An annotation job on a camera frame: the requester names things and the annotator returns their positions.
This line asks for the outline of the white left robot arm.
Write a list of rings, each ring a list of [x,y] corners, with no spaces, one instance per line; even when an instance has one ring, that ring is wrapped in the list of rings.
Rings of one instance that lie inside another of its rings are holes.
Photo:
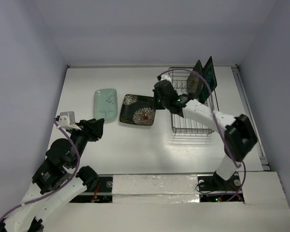
[[[98,174],[90,166],[80,167],[80,158],[87,143],[102,138],[104,119],[75,122],[73,112],[64,112],[54,125],[64,138],[51,144],[19,205],[0,218],[0,232],[42,232],[59,209],[98,186]]]

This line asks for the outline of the black floral square plate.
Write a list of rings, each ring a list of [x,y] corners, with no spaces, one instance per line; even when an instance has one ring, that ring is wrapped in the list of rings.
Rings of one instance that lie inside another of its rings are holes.
[[[153,97],[126,94],[121,106],[119,121],[138,126],[152,126],[155,114]]]

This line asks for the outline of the light green rectangular plate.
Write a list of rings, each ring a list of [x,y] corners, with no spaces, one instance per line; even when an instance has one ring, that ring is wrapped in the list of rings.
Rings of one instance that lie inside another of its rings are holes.
[[[94,94],[93,114],[95,119],[104,119],[105,123],[116,120],[118,115],[117,91],[114,88],[99,89]]]

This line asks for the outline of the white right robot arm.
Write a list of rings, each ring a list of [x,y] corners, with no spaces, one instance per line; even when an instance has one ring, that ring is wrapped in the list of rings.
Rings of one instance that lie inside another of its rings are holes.
[[[224,114],[189,98],[187,94],[178,95],[167,76],[156,82],[153,92],[159,109],[199,122],[220,135],[225,156],[213,173],[211,182],[217,189],[225,189],[258,141],[249,117]]]

